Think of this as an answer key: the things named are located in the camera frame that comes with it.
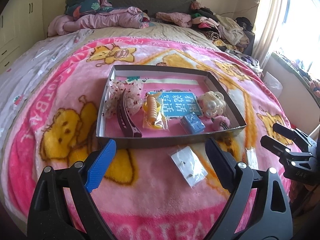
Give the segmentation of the pink fluffy pompom hair clip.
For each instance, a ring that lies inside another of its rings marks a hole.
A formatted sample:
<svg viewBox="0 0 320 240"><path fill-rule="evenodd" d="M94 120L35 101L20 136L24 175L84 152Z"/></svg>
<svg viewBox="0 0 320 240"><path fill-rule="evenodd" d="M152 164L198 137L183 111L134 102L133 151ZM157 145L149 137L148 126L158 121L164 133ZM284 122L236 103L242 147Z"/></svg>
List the pink fluffy pompom hair clip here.
<svg viewBox="0 0 320 240"><path fill-rule="evenodd" d="M230 120L223 115L217 115L211 118L212 121L212 129L214 131L224 131L229 129L230 127Z"/></svg>

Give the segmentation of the blue clear plastic box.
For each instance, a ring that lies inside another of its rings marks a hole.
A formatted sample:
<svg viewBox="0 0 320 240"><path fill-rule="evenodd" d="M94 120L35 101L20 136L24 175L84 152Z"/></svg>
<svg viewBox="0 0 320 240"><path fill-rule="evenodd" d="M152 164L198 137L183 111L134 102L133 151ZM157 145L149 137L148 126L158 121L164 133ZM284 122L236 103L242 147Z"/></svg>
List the blue clear plastic box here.
<svg viewBox="0 0 320 240"><path fill-rule="evenodd" d="M205 125L194 112L183 116L180 124L187 134L199 134L205 129Z"/></svg>

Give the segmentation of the dark maroon hair claw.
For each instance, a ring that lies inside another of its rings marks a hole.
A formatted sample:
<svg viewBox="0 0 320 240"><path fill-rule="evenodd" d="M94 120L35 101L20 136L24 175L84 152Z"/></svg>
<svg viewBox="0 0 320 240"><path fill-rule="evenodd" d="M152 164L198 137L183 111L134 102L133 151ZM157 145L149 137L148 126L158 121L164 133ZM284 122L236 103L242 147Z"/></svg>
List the dark maroon hair claw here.
<svg viewBox="0 0 320 240"><path fill-rule="evenodd" d="M119 127L127 138L141 138L142 133L134 124L126 108L126 90L124 90L117 102L117 120Z"/></svg>

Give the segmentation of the pearl flower hair clip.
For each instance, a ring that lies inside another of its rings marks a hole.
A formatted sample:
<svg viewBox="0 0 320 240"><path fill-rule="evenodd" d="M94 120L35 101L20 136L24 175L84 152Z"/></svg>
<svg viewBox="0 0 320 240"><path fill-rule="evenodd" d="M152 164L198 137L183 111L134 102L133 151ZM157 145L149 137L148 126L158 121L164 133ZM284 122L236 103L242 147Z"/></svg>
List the pearl flower hair clip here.
<svg viewBox="0 0 320 240"><path fill-rule="evenodd" d="M223 104L220 100L203 100L202 107L204 116L207 118L213 118L217 115L223 114Z"/></svg>

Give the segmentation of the small clear plastic bag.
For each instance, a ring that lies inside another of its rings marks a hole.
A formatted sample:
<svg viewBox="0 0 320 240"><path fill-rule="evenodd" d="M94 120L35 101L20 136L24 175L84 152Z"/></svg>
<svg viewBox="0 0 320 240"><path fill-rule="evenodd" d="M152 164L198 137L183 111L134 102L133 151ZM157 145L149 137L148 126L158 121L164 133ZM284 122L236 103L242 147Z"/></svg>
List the small clear plastic bag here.
<svg viewBox="0 0 320 240"><path fill-rule="evenodd" d="M253 170L259 169L257 154L254 147L247 148L246 149L246 155L247 155L247 164L249 167Z"/></svg>

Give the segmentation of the earring card in plastic bag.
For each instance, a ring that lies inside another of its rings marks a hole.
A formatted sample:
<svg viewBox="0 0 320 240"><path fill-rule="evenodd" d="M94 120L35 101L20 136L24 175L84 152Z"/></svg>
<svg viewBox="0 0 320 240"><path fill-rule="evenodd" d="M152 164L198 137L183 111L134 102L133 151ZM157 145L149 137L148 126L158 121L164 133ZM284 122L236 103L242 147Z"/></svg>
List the earring card in plastic bag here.
<svg viewBox="0 0 320 240"><path fill-rule="evenodd" d="M194 187L208 175L198 156L189 146L172 154L171 159L190 187Z"/></svg>

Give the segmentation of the cream white claw clip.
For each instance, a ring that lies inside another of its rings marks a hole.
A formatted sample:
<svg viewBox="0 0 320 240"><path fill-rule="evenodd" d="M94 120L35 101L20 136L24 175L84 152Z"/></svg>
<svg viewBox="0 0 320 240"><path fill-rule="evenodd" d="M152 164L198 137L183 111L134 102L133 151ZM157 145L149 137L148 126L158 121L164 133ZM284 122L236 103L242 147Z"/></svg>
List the cream white claw clip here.
<svg viewBox="0 0 320 240"><path fill-rule="evenodd" d="M223 115L226 108L224 96L220 92L208 91L197 98L202 113L207 118Z"/></svg>

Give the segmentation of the shallow cardboard tray box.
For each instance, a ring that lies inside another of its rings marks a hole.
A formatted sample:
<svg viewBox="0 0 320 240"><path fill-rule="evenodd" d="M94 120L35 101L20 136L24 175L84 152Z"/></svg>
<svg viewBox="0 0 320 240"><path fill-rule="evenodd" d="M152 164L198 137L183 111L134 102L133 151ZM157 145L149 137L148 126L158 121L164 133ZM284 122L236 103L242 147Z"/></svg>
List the shallow cardboard tray box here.
<svg viewBox="0 0 320 240"><path fill-rule="evenodd" d="M238 134L246 122L216 77L198 69L115 65L96 136L118 149L161 148Z"/></svg>

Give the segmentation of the blue chinese text booklet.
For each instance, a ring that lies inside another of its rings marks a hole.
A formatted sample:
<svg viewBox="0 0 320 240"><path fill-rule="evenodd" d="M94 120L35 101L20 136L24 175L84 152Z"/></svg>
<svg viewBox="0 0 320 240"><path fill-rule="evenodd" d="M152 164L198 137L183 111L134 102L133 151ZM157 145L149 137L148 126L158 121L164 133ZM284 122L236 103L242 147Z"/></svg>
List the blue chinese text booklet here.
<svg viewBox="0 0 320 240"><path fill-rule="evenodd" d="M189 113L194 112L202 116L201 107L198 104L197 97L192 92L184 91L151 91L145 95L145 111L148 112L149 102L151 110L163 115L167 119L181 118Z"/></svg>

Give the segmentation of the pink lace scrunchie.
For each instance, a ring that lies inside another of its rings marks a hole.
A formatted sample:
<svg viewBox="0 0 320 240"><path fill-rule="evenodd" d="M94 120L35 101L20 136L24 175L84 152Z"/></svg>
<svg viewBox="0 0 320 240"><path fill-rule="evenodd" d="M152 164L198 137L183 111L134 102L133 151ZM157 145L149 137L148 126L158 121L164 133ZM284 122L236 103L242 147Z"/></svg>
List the pink lace scrunchie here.
<svg viewBox="0 0 320 240"><path fill-rule="evenodd" d="M124 93L126 110L130 116L134 116L139 112L143 104L143 83L138 80L133 81L110 81L108 83L108 91L110 93L105 100L106 118L112 118L117 113L117 104L120 96Z"/></svg>

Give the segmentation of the light floral bed sheet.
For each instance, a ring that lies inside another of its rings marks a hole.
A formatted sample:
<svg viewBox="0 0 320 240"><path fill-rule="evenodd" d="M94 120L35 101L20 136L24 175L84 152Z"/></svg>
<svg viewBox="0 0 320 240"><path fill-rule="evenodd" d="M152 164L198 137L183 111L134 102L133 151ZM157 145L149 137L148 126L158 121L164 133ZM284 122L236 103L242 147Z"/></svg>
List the light floral bed sheet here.
<svg viewBox="0 0 320 240"><path fill-rule="evenodd" d="M92 33L82 29L37 42L1 74L1 143L23 102L44 76Z"/></svg>

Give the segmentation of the pile of clothes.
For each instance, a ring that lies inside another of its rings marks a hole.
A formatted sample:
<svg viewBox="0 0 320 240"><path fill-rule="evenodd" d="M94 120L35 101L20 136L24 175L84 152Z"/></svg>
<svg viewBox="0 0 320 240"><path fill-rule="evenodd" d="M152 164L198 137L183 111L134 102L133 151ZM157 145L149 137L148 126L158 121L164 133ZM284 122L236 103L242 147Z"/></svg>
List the pile of clothes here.
<svg viewBox="0 0 320 240"><path fill-rule="evenodd" d="M191 3L193 28L202 33L221 51L241 61L256 74L261 74L259 60L252 56L255 34L253 25L245 17L235 20L220 16L198 1Z"/></svg>

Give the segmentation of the pink folded garment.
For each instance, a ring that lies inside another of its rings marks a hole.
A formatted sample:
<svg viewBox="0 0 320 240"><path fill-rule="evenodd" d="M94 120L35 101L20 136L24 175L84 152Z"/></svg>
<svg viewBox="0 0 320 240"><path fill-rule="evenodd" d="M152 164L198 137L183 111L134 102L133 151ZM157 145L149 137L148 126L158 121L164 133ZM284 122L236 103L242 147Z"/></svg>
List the pink folded garment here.
<svg viewBox="0 0 320 240"><path fill-rule="evenodd" d="M190 28L192 26L191 16L181 12L157 12L156 18L165 22L174 23L182 28Z"/></svg>

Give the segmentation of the pink crumpled quilt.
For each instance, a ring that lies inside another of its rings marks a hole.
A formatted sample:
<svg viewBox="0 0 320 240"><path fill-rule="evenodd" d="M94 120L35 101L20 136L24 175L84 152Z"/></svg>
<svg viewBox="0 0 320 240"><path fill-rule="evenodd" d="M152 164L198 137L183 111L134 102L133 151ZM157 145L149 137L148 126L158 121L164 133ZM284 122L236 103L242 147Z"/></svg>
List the pink crumpled quilt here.
<svg viewBox="0 0 320 240"><path fill-rule="evenodd" d="M143 29L151 27L152 23L139 8L128 7L114 9L110 12L88 14L75 20L68 15L60 15L48 26L49 37L62 36L81 29L101 29L107 27L122 27Z"/></svg>

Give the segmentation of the white window curtain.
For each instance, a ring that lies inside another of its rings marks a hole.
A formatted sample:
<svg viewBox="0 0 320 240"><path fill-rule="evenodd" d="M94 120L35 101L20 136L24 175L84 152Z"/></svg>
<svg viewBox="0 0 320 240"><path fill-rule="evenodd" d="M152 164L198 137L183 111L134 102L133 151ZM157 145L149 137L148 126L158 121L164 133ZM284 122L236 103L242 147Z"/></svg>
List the white window curtain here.
<svg viewBox="0 0 320 240"><path fill-rule="evenodd" d="M254 23L253 58L264 68L278 39L287 0L260 0Z"/></svg>

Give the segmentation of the cream white wardrobe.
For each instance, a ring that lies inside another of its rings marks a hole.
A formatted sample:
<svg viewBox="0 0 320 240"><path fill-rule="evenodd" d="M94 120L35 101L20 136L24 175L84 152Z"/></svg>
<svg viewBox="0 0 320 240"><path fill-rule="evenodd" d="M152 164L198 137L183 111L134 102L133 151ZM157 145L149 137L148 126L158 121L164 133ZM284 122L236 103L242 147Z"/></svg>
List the cream white wardrobe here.
<svg viewBox="0 0 320 240"><path fill-rule="evenodd" d="M1 73L45 37L43 0L9 0L1 13Z"/></svg>

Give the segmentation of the dark floral pillow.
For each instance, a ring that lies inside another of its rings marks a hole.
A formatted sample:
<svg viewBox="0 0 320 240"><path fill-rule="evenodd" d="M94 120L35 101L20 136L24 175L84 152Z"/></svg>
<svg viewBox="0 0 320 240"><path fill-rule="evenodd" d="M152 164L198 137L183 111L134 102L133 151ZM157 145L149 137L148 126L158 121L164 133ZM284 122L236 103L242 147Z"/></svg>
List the dark floral pillow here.
<svg viewBox="0 0 320 240"><path fill-rule="evenodd" d="M66 0L65 15L74 19L89 14L97 14L112 8L109 0Z"/></svg>

